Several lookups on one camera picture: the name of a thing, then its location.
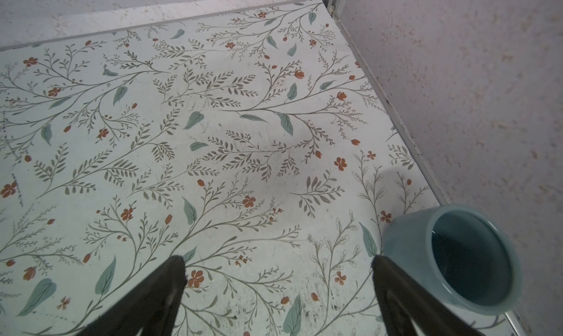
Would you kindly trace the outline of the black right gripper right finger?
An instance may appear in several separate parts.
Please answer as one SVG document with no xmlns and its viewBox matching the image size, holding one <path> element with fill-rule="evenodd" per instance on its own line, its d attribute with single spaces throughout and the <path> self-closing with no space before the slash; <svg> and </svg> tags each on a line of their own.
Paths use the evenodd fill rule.
<svg viewBox="0 0 563 336">
<path fill-rule="evenodd" d="M 372 260 L 375 296 L 388 335 L 481 335 L 387 257 Z"/>
</svg>

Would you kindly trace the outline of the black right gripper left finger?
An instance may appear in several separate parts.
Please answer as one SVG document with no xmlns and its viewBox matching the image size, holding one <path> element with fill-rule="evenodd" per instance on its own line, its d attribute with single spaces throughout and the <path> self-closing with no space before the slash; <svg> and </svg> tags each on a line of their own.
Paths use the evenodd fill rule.
<svg viewBox="0 0 563 336">
<path fill-rule="evenodd" d="M 171 256 L 79 334 L 171 335 L 186 284 L 183 258 Z"/>
</svg>

